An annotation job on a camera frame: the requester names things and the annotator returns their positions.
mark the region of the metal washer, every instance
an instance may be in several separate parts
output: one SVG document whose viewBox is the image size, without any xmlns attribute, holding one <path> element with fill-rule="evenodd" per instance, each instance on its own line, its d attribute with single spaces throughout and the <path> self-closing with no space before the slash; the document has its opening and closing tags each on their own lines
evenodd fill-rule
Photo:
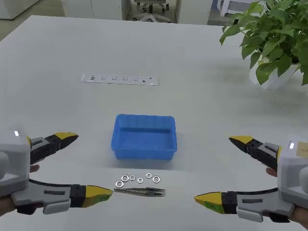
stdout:
<svg viewBox="0 0 308 231">
<path fill-rule="evenodd" d="M 158 184 L 158 183 L 160 182 L 160 177 L 159 177 L 159 176 L 153 176 L 152 181 L 153 181 L 155 184 Z"/>
<path fill-rule="evenodd" d="M 119 189 L 122 188 L 122 187 L 124 186 L 124 183 L 123 183 L 123 181 L 121 181 L 121 180 L 118 180 L 115 184 L 116 184 L 115 186 L 116 186 L 117 188 L 119 188 Z"/>
<path fill-rule="evenodd" d="M 147 179 L 151 179 L 152 178 L 152 173 L 151 172 L 148 172 L 147 174 L 145 174 L 145 177 Z"/>
<path fill-rule="evenodd" d="M 142 183 L 143 183 L 143 178 L 142 178 L 142 177 L 139 177 L 139 178 L 137 179 L 137 182 L 138 182 L 139 184 L 142 184 Z"/>
<path fill-rule="evenodd" d="M 123 181 L 123 182 L 127 182 L 128 180 L 129 180 L 129 176 L 128 175 L 123 175 L 121 177 L 121 181 Z"/>
<path fill-rule="evenodd" d="M 130 175 L 130 176 L 129 176 L 129 179 L 130 179 L 130 180 L 135 180 L 135 179 L 136 179 L 136 176 L 135 176 L 135 175 Z"/>
</svg>

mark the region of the potted plant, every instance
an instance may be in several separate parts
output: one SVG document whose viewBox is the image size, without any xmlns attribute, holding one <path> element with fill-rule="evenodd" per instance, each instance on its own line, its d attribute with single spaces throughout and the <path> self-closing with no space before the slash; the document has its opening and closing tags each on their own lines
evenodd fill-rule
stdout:
<svg viewBox="0 0 308 231">
<path fill-rule="evenodd" d="M 244 13 L 223 27 L 226 37 L 244 34 L 242 57 L 250 58 L 250 78 L 267 89 L 277 89 L 297 70 L 308 84 L 308 0 L 265 0 L 253 2 Z"/>
</svg>

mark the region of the floor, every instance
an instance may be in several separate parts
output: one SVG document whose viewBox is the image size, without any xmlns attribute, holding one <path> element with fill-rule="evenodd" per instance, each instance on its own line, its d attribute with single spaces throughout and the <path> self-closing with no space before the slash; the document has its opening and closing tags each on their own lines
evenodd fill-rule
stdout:
<svg viewBox="0 0 308 231">
<path fill-rule="evenodd" d="M 170 1 L 170 11 L 165 12 L 165 16 L 171 19 L 171 22 L 176 22 L 175 17 L 175 3 L 176 0 Z M 142 7 L 136 7 L 133 3 L 132 10 L 128 16 L 128 20 L 132 20 L 133 15 L 141 13 Z M 155 6 L 153 9 L 154 13 L 162 14 L 162 8 Z M 62 8 L 61 0 L 40 0 L 32 7 L 27 9 L 25 12 L 17 16 L 14 20 L 0 19 L 0 41 L 10 34 L 15 28 L 17 28 L 22 22 L 24 22 L 31 15 L 45 15 L 45 16 L 65 16 Z M 215 7 L 212 8 L 212 12 L 209 18 L 209 25 L 225 25 L 227 18 L 221 17 L 219 10 Z"/>
<path fill-rule="evenodd" d="M 41 0 L 14 20 L 0 19 L 0 41 L 31 15 L 64 16 L 61 0 Z"/>
</svg>

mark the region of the white pot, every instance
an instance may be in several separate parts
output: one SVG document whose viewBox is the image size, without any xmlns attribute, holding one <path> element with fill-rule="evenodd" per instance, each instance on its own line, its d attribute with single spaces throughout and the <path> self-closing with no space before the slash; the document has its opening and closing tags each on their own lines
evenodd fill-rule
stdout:
<svg viewBox="0 0 308 231">
<path fill-rule="evenodd" d="M 250 80 L 254 84 L 260 86 L 259 81 L 256 76 L 256 69 L 258 68 L 258 66 L 259 66 L 259 61 L 256 63 L 256 65 L 253 68 L 251 68 L 249 76 L 250 76 Z M 283 73 L 280 77 L 278 77 L 278 74 L 277 74 L 278 69 L 276 68 L 269 76 L 268 81 L 262 84 L 261 87 L 267 90 L 279 89 L 290 79 L 290 77 L 295 73 L 296 69 L 297 69 L 297 65 L 293 64 L 290 66 L 290 68 L 285 73 Z"/>
</svg>

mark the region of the gray gripper housing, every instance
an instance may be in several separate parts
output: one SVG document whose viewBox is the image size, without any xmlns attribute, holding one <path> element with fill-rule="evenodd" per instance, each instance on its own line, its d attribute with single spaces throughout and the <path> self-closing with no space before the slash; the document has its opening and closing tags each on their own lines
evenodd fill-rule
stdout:
<svg viewBox="0 0 308 231">
<path fill-rule="evenodd" d="M 263 222 L 266 212 L 289 217 L 295 207 L 293 203 L 282 200 L 277 190 L 266 194 L 238 194 L 237 203 L 238 217 L 256 222 Z"/>
<path fill-rule="evenodd" d="M 29 182 L 24 190 L 12 193 L 16 206 L 43 204 L 44 214 L 65 212 L 70 208 L 70 187 L 52 187 Z"/>
</svg>

